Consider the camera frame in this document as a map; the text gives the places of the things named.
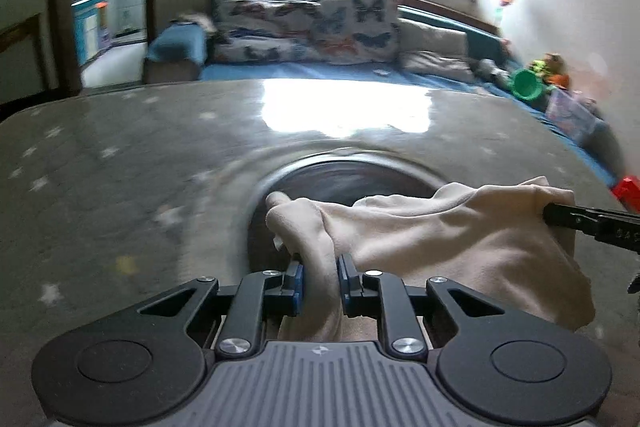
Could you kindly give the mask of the beige cloth garment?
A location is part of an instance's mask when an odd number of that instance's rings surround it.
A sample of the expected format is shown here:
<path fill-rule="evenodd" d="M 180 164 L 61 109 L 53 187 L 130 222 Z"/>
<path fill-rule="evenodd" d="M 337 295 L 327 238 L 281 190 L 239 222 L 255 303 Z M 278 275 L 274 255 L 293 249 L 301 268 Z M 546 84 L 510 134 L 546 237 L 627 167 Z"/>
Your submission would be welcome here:
<path fill-rule="evenodd" d="M 350 206 L 273 192 L 266 198 L 267 228 L 302 262 L 305 277 L 302 312 L 282 321 L 278 337 L 375 338 L 372 320 L 343 313 L 341 255 L 361 272 L 378 269 L 408 285 L 447 277 L 577 331 L 596 315 L 591 283 L 574 258 L 574 231 L 542 219 L 547 205 L 574 202 L 572 191 L 543 176 L 516 185 L 454 182 L 429 198 L 374 195 Z"/>

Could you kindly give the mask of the clear plastic toy box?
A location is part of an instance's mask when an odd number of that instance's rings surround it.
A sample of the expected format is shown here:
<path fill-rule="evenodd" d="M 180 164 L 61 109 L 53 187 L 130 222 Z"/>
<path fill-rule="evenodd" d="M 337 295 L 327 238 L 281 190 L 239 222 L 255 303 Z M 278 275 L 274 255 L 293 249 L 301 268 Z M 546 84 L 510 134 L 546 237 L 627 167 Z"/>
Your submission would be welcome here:
<path fill-rule="evenodd" d="M 577 98 L 560 89 L 551 92 L 546 116 L 577 145 L 588 143 L 600 122 Z"/>

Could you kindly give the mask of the green plastic cup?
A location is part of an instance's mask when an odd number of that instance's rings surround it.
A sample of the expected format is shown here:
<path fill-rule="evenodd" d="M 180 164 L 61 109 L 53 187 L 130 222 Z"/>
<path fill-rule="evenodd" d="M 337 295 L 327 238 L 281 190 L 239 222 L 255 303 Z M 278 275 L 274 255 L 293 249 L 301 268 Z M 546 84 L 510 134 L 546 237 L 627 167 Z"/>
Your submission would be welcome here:
<path fill-rule="evenodd" d="M 518 69 L 510 78 L 511 93 L 522 102 L 533 102 L 544 94 L 544 85 L 530 69 Z"/>

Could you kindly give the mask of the grey quilted star table cover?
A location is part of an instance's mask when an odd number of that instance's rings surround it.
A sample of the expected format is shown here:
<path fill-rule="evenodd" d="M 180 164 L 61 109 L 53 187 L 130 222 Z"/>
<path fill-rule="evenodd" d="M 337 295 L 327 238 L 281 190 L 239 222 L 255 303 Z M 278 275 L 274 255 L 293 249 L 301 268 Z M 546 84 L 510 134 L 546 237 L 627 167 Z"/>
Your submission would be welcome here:
<path fill-rule="evenodd" d="M 471 186 L 544 176 L 616 207 L 506 98 L 380 82 L 200 81 L 78 96 L 1 125 L 1 421 L 39 426 L 49 339 L 199 275 L 247 269 L 255 202 L 305 159 L 371 157 Z"/>

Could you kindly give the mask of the blue sofa bed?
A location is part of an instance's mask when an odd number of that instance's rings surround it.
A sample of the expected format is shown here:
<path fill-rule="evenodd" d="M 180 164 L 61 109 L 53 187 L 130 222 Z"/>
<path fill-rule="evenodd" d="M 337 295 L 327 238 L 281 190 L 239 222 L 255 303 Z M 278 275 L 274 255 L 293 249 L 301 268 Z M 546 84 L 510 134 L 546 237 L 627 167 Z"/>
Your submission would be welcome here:
<path fill-rule="evenodd" d="M 282 63 L 216 63 L 212 61 L 212 43 L 216 29 L 212 19 L 212 1 L 210 0 L 209 21 L 213 28 L 206 34 L 207 58 L 200 66 L 200 77 L 203 80 L 245 80 L 266 78 L 298 78 L 298 79 L 333 79 L 333 80 L 361 80 L 379 81 L 386 83 L 404 84 L 405 86 L 421 86 L 433 89 L 446 89 L 460 92 L 473 92 L 475 90 L 486 91 L 492 95 L 508 98 L 526 112 L 531 113 L 537 120 L 545 124 L 552 132 L 558 134 L 578 156 L 590 166 L 607 186 L 614 186 L 620 176 L 615 169 L 609 166 L 604 159 L 593 152 L 590 141 L 600 132 L 604 131 L 605 123 L 600 119 L 599 127 L 593 133 L 591 139 L 585 145 L 577 145 L 566 136 L 555 124 L 547 118 L 546 109 L 549 96 L 556 88 L 544 85 L 544 94 L 533 102 L 522 102 L 511 93 L 510 78 L 512 72 L 507 72 L 506 54 L 497 37 L 489 35 L 486 31 L 477 30 L 469 25 L 456 23 L 453 20 L 445 20 L 428 13 L 413 13 L 410 17 L 402 14 L 402 1 L 399 5 L 400 20 L 413 20 L 440 28 L 460 30 L 468 36 L 469 63 L 475 81 L 464 83 L 444 77 L 432 75 L 419 75 L 402 69 L 396 60 L 390 63 L 363 63 L 354 65 L 331 64 L 323 60 L 315 62 L 282 62 Z"/>

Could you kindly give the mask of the beige pillow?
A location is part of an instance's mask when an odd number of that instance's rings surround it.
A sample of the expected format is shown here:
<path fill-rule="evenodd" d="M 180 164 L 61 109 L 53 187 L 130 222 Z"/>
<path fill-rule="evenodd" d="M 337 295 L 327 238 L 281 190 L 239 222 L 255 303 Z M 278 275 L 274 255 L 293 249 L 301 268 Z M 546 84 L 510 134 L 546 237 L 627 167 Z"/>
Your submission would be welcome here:
<path fill-rule="evenodd" d="M 468 36 L 460 30 L 400 20 L 398 63 L 402 69 L 419 75 L 464 83 L 475 81 L 469 63 Z"/>

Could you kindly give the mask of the butterfly print long cushion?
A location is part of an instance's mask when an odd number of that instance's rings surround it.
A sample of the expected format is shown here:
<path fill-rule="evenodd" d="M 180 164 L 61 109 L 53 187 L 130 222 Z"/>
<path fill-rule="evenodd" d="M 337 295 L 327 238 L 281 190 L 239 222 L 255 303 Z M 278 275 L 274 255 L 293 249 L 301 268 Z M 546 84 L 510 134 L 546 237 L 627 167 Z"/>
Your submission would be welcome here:
<path fill-rule="evenodd" d="M 312 31 L 320 5 L 309 1 L 213 0 L 216 63 L 315 62 Z"/>

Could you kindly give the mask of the butterfly print square pillow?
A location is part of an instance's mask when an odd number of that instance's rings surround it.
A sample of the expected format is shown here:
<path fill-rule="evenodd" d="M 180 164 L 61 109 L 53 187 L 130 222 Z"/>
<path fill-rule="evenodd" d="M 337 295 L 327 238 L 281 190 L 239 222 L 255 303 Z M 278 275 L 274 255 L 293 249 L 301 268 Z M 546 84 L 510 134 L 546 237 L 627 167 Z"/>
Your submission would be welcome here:
<path fill-rule="evenodd" d="M 311 38 L 331 64 L 390 63 L 399 49 L 401 0 L 310 0 L 319 17 Z"/>

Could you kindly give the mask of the blue folded towel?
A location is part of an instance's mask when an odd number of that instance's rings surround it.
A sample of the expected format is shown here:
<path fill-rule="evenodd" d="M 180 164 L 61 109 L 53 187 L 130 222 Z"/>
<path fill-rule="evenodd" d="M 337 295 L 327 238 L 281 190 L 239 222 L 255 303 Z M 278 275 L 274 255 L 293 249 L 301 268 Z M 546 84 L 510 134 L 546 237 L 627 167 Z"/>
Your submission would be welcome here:
<path fill-rule="evenodd" d="M 207 38 L 197 24 L 172 24 L 148 47 L 146 58 L 155 63 L 190 61 L 202 66 L 207 58 Z"/>

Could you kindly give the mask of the blue white cabinet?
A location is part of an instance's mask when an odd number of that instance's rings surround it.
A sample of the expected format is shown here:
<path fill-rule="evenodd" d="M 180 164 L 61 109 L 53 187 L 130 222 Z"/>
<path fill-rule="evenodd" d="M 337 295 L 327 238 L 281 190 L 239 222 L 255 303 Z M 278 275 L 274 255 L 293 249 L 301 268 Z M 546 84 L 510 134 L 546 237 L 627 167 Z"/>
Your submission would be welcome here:
<path fill-rule="evenodd" d="M 102 12 L 106 0 L 76 0 L 72 3 L 74 38 L 78 64 L 84 66 L 101 49 Z"/>

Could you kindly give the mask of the dark wooden side table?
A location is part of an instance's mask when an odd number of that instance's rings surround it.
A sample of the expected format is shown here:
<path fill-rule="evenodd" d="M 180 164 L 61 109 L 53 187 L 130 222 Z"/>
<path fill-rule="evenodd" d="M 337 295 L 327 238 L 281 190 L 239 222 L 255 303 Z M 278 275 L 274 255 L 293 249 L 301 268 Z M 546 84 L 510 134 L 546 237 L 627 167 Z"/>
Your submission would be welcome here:
<path fill-rule="evenodd" d="M 32 98 L 50 89 L 39 14 L 2 28 L 0 52 L 2 105 Z"/>

